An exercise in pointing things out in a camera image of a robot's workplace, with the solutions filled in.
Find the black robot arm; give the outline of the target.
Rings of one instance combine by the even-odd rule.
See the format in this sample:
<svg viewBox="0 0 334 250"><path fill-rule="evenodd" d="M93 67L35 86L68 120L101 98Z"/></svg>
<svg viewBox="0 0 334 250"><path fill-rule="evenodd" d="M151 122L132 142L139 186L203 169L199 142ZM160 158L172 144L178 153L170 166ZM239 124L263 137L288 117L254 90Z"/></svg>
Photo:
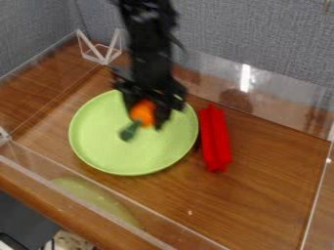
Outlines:
<svg viewBox="0 0 334 250"><path fill-rule="evenodd" d="M117 0L128 31L131 76L117 80L127 110L148 100L155 104L154 127L163 128L174 110L186 105L187 87L172 76L172 29L178 13L171 0Z"/></svg>

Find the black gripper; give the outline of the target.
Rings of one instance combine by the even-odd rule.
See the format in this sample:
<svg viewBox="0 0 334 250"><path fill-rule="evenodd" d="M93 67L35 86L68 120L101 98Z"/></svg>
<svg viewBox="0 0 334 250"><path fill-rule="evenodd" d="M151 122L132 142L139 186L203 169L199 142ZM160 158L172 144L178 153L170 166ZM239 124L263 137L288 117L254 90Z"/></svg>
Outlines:
<svg viewBox="0 0 334 250"><path fill-rule="evenodd" d="M184 109L188 89L172 76L162 86L141 86L127 74L115 74L113 88L121 93L127 112L131 112L143 100L159 104L154 113L156 130L160 130L168 121L171 109Z"/></svg>

